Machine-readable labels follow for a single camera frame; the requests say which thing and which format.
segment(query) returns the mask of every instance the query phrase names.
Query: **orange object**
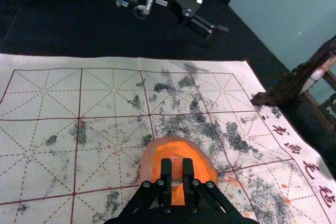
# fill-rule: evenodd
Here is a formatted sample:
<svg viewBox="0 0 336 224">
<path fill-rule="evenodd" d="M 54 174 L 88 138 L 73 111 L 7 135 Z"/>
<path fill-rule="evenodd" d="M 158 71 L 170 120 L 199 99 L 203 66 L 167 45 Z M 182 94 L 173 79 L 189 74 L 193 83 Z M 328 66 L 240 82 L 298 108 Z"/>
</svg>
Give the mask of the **orange object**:
<svg viewBox="0 0 336 224">
<path fill-rule="evenodd" d="M 161 176 L 161 159 L 172 160 L 172 205 L 184 205 L 182 158 L 191 158 L 195 178 L 202 183 L 212 180 L 217 184 L 217 174 L 211 160 L 190 140 L 182 137 L 163 137 L 147 146 L 141 162 L 140 181 L 156 182 Z"/>
</svg>

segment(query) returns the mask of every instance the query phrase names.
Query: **red ink mark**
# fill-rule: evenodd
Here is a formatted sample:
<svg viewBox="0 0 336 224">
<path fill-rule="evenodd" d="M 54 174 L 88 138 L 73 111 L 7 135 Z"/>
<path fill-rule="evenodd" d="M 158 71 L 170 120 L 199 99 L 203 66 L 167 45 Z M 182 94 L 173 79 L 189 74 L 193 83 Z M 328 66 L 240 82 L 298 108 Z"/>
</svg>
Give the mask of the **red ink mark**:
<svg viewBox="0 0 336 224">
<path fill-rule="evenodd" d="M 273 131 L 278 133 L 280 136 L 282 136 L 284 133 L 287 133 L 287 135 L 289 135 L 289 132 L 287 132 L 287 129 L 284 129 L 281 126 L 279 126 L 279 127 L 276 127 L 275 125 L 272 125 L 272 126 L 275 128 L 275 130 L 273 130 Z"/>
<path fill-rule="evenodd" d="M 329 196 L 329 194 L 331 194 L 331 193 L 332 193 L 332 191 L 328 187 L 326 187 L 326 186 L 324 186 L 324 187 L 320 186 L 320 194 L 321 194 L 321 196 L 322 196 L 325 204 L 329 208 L 331 207 L 331 204 L 333 202 L 336 202 L 335 201 L 335 195 Z"/>
<path fill-rule="evenodd" d="M 310 175 L 310 172 L 308 171 L 308 169 L 313 173 L 315 172 L 316 170 L 320 170 L 319 167 L 317 167 L 315 164 L 313 163 L 306 163 L 306 161 L 303 161 L 304 165 L 305 165 L 305 169 L 306 169 L 306 172 L 308 173 L 309 177 L 311 179 L 315 179 L 313 176 Z"/>
<path fill-rule="evenodd" d="M 300 154 L 300 150 L 302 149 L 299 145 L 293 145 L 293 144 L 285 144 L 285 147 L 290 148 L 293 153 Z"/>
</svg>

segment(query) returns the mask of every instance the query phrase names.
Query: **teal wall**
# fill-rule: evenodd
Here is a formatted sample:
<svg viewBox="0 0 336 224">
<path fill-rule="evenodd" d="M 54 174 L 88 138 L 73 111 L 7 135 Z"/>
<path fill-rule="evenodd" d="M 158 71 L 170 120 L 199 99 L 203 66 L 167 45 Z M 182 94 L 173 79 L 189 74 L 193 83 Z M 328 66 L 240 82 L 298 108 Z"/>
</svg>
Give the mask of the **teal wall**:
<svg viewBox="0 0 336 224">
<path fill-rule="evenodd" d="M 336 0 L 232 0 L 230 7 L 288 69 L 336 35 Z M 330 92 L 323 81 L 311 90 L 318 101 Z"/>
</svg>

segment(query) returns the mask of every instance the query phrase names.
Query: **chinese character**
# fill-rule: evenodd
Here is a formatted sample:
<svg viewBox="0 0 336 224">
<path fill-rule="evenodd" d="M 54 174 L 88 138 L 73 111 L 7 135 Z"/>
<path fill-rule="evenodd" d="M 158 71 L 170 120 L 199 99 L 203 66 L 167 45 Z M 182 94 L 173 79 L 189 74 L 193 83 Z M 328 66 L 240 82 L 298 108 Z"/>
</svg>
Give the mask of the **chinese character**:
<svg viewBox="0 0 336 224">
<path fill-rule="evenodd" d="M 306 163 L 306 161 L 303 161 L 304 165 L 305 165 L 305 169 L 306 169 L 306 172 L 308 173 L 309 177 L 311 179 L 315 179 L 313 176 L 310 175 L 308 169 L 310 169 L 311 172 L 314 172 L 315 170 L 320 170 L 320 168 L 318 168 L 315 164 L 313 163 Z"/>
<path fill-rule="evenodd" d="M 284 129 L 284 128 L 280 127 L 280 126 L 276 127 L 275 125 L 273 125 L 273 127 L 275 128 L 275 130 L 273 130 L 273 131 L 275 131 L 279 135 L 282 136 L 284 133 L 287 133 L 287 135 L 289 135 L 289 132 L 287 132 L 287 129 Z"/>
<path fill-rule="evenodd" d="M 299 145 L 293 145 L 293 144 L 285 144 L 287 148 L 290 148 L 293 153 L 300 154 L 300 150 L 302 149 Z"/>
<path fill-rule="evenodd" d="M 330 204 L 332 204 L 333 202 L 336 202 L 335 201 L 335 195 L 333 195 L 333 196 L 328 195 L 328 194 L 331 194 L 331 193 L 332 193 L 332 191 L 328 187 L 326 187 L 326 186 L 321 187 L 320 186 L 320 194 L 321 194 L 324 202 L 326 203 L 326 205 L 328 207 L 331 207 Z"/>
</svg>

